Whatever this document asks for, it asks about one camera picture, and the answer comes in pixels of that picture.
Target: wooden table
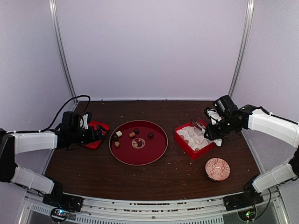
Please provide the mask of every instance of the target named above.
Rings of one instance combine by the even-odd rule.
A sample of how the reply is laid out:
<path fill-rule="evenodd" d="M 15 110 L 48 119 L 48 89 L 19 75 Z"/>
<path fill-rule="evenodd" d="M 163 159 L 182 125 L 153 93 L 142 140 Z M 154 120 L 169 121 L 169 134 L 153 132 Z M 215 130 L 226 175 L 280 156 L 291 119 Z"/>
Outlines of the wooden table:
<path fill-rule="evenodd" d="M 86 102 L 79 103 L 76 111 L 82 113 L 85 105 Z M 196 160 L 185 154 L 173 139 L 174 129 L 192 117 L 202 118 L 208 123 L 203 114 L 207 106 L 212 107 L 212 102 L 91 102 L 88 111 L 93 113 L 92 120 L 109 124 L 111 132 L 119 125 L 137 119 L 160 125 L 169 139 L 166 153 L 147 166 L 125 165 L 112 156 L 107 138 L 97 150 L 85 147 L 56 150 L 46 176 L 61 182 L 66 193 L 107 199 L 192 199 L 240 192 L 251 177 L 259 174 L 243 137 L 235 141 L 224 140 L 221 147 Z M 231 174 L 227 180 L 213 182 L 206 176 L 205 164 L 213 157 L 222 158 L 230 165 Z"/>

